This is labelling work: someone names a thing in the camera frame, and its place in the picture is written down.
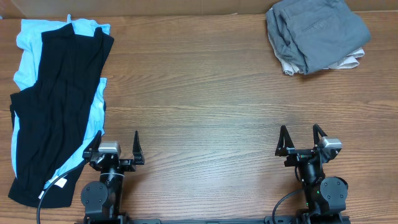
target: table surface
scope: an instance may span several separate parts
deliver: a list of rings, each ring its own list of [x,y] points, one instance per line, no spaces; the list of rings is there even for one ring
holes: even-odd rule
[[[132,157],[140,134],[146,164],[126,174],[123,210],[133,218],[263,218],[300,187],[274,155],[285,124],[297,148],[312,147],[312,125],[343,142],[324,166],[349,183],[352,223],[398,218],[398,12],[358,13],[372,33],[361,65],[313,75],[282,74],[264,15],[99,17],[115,38],[108,78],[105,140]],[[36,209],[7,197],[12,78],[22,50],[20,20],[0,21],[0,223],[35,223]],[[80,192],[98,180],[86,166],[72,206],[42,210],[42,223],[81,221]],[[277,214],[303,208],[303,196]]]

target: white tag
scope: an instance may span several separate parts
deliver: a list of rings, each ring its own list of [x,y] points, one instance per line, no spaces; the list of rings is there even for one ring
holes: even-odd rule
[[[43,194],[44,194],[44,190],[42,190],[42,193],[40,193],[40,195],[39,195],[39,199],[42,199],[42,197],[43,197]]]
[[[58,176],[56,175],[55,177],[53,177],[53,178],[51,178],[50,180],[49,180],[49,182],[50,183],[52,183],[53,181],[55,181],[55,179],[57,179],[58,178]],[[57,185],[58,187],[60,187],[60,188],[63,188],[63,186],[65,186],[65,184],[67,183],[67,179],[65,179],[65,178],[61,178],[61,179],[59,179],[58,181],[57,181],[57,183],[55,183],[55,185]]]

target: stack of folded cloth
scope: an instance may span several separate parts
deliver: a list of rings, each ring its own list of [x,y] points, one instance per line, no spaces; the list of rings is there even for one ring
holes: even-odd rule
[[[344,0],[283,0],[266,13],[268,37],[283,71],[309,74],[354,68],[371,39]]]

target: folded gray towel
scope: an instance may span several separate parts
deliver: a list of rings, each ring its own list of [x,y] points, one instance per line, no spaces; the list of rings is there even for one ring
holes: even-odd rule
[[[338,62],[371,39],[344,0],[283,0],[272,8],[266,17],[275,50],[304,74]]]

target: light blue fabric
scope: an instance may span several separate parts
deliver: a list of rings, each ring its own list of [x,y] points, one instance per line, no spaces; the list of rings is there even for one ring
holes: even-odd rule
[[[17,46],[23,49],[24,52],[22,53],[19,70],[14,75],[14,81],[21,90],[33,86],[37,80],[39,63],[42,55],[42,32],[59,29],[68,23],[72,23],[75,34],[90,37],[94,36],[94,31],[97,27],[102,28],[102,31],[105,34],[109,34],[111,29],[109,24],[100,25],[94,20],[78,19],[71,21],[70,15],[68,15],[66,22],[23,19],[21,22],[21,32],[17,36]],[[60,176],[81,163],[83,161],[83,158],[81,157],[83,155],[83,150],[93,140],[95,134],[98,131],[101,131],[102,135],[105,133],[103,129],[105,117],[103,92],[105,87],[106,78],[100,78],[93,104],[90,108],[90,115],[83,144],[76,149],[75,153],[64,163],[64,165],[55,171],[53,177]],[[11,139],[11,161],[12,168],[16,175],[18,131],[19,118],[16,114],[14,120],[14,132],[12,133]],[[47,181],[44,188],[46,189],[49,184],[50,182]]]

